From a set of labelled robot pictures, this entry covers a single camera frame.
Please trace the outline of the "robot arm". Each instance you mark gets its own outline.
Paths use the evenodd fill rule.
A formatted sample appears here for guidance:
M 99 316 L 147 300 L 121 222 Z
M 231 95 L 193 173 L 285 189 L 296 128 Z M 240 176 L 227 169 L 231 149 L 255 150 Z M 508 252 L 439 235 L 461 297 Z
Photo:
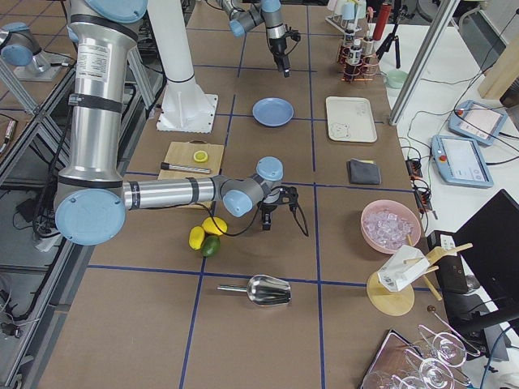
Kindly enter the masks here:
M 66 239 L 95 246 L 114 237 L 129 210 L 222 201 L 240 217 L 251 210 L 269 221 L 272 209 L 296 204 L 294 190 L 282 186 L 283 165 L 262 158 L 242 180 L 204 178 L 125 182 L 117 156 L 127 61 L 137 46 L 143 17 L 152 30 L 165 72 L 160 130 L 208 133 L 217 96 L 195 80 L 186 24 L 178 1 L 73 1 L 69 29 L 78 43 L 68 165 L 59 172 L 55 224 Z
M 227 14 L 229 29 L 236 37 L 245 36 L 248 32 L 263 24 L 267 47 L 277 70 L 285 78 L 290 76 L 289 55 L 301 40 L 301 34 L 299 30 L 292 29 L 284 22 L 280 1 L 252 2 L 247 10 L 231 0 L 216 1 L 215 6 L 209 2 L 206 3 Z

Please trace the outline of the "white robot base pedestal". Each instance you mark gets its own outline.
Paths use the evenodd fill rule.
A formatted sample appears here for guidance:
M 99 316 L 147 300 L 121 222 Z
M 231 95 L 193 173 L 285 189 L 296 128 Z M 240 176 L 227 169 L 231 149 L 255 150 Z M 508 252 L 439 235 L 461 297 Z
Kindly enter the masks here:
M 211 132 L 218 96 L 204 93 L 195 79 L 180 1 L 150 0 L 147 11 L 166 78 L 157 129 Z

